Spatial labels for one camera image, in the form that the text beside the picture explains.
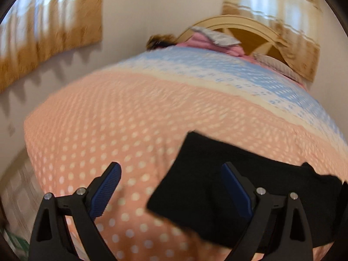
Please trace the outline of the brown patterned bag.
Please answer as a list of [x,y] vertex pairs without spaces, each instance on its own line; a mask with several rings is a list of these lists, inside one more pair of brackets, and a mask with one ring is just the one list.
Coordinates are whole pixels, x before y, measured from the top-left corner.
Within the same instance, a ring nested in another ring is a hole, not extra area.
[[146,50],[156,50],[158,48],[166,48],[175,46],[177,44],[177,38],[172,34],[156,34],[152,35],[146,44]]

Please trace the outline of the black pants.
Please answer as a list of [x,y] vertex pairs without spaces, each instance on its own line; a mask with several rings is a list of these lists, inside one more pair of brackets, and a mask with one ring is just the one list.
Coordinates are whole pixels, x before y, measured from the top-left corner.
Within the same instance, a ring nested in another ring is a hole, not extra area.
[[314,247],[347,242],[347,183],[267,159],[196,132],[147,202],[152,213],[227,248],[242,238],[257,207],[255,189],[301,200]]

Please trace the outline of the polka dot bed cover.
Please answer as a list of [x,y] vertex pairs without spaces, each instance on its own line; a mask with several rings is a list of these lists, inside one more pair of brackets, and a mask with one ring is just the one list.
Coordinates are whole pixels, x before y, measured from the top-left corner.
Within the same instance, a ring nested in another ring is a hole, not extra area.
[[53,199],[121,165],[95,222],[118,260],[223,260],[243,235],[229,161],[268,194],[301,200],[313,257],[347,235],[347,141],[302,86],[246,57],[147,51],[71,83],[25,120]]

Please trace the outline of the beige side curtain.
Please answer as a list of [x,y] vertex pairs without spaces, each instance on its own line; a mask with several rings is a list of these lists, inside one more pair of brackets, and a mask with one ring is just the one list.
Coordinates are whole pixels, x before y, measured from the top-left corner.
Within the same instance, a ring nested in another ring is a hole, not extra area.
[[16,0],[1,22],[1,90],[51,57],[103,38],[103,0]]

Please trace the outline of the pink folded blanket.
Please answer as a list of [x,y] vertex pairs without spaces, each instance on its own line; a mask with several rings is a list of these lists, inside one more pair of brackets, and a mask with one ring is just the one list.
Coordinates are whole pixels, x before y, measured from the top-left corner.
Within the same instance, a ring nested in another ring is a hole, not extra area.
[[198,32],[195,32],[187,41],[180,42],[176,46],[211,50],[227,54],[233,57],[243,57],[245,55],[243,48],[239,45],[232,45],[227,47],[218,46],[215,45],[208,37]]

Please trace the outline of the striped pillow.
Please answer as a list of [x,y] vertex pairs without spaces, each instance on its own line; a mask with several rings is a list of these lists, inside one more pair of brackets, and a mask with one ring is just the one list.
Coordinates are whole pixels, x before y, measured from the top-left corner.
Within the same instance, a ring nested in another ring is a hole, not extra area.
[[254,53],[253,56],[255,60],[260,62],[261,64],[264,64],[269,68],[272,68],[274,71],[283,74],[284,76],[290,78],[291,80],[299,84],[303,84],[302,77],[283,62],[263,54]]

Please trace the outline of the cream wooden headboard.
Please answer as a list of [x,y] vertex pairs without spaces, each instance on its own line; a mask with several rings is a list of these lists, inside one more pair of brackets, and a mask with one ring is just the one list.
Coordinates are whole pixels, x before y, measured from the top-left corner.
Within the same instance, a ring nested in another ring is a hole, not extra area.
[[[284,64],[287,63],[280,52],[283,40],[279,34],[251,18],[238,15],[220,15],[205,19],[194,26],[233,35],[241,41],[239,46],[243,48],[245,56],[253,57],[254,53],[258,53],[273,57]],[[187,41],[194,33],[189,27],[177,38],[177,43]]]

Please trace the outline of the grey patterned pillow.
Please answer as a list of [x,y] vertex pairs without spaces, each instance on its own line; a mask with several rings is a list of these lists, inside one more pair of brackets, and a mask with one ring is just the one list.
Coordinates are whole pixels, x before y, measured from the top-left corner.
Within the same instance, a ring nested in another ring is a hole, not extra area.
[[217,46],[229,47],[233,45],[239,45],[241,43],[241,41],[236,39],[233,35],[224,34],[219,31],[214,31],[198,26],[192,26],[190,27],[190,29],[194,32],[204,35]]

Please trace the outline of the beige window curtain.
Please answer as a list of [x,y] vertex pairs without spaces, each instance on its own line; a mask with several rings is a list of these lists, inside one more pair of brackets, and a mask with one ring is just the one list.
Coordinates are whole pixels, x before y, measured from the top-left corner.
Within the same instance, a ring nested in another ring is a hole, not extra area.
[[320,0],[224,0],[222,13],[251,18],[274,30],[284,61],[302,78],[314,81],[320,56]]

